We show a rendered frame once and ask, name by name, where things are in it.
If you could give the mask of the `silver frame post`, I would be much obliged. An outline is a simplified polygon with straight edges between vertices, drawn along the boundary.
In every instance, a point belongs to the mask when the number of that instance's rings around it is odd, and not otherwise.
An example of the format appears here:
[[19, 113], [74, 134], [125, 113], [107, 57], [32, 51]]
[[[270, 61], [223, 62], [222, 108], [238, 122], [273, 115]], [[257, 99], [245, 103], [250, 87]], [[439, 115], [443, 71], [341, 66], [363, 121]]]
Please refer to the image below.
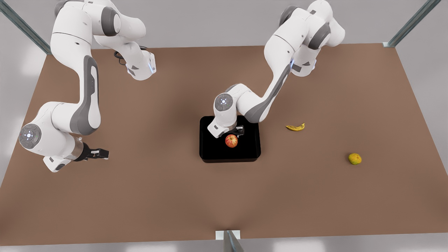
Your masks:
[[4, 14], [22, 33], [34, 42], [43, 52], [51, 55], [49, 44], [38, 35], [31, 26], [25, 22], [4, 0], [0, 0], [0, 12]]
[[388, 41], [385, 48], [395, 48], [442, 0], [427, 0], [403, 27]]
[[245, 252], [240, 238], [240, 230], [215, 231], [215, 239], [223, 240], [223, 252]]

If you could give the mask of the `black rectangular tray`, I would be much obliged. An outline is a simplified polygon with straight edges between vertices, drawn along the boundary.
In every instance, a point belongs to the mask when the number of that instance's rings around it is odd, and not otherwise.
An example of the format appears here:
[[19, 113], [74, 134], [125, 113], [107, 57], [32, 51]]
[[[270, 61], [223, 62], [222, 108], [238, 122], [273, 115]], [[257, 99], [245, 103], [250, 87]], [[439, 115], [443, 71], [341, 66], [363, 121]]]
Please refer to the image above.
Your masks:
[[228, 147], [225, 143], [227, 132], [215, 138], [209, 131], [208, 125], [214, 116], [204, 116], [199, 126], [199, 155], [203, 162], [253, 162], [261, 155], [259, 125], [250, 123], [244, 116], [237, 116], [237, 126], [243, 126], [244, 134], [239, 136], [236, 147]]

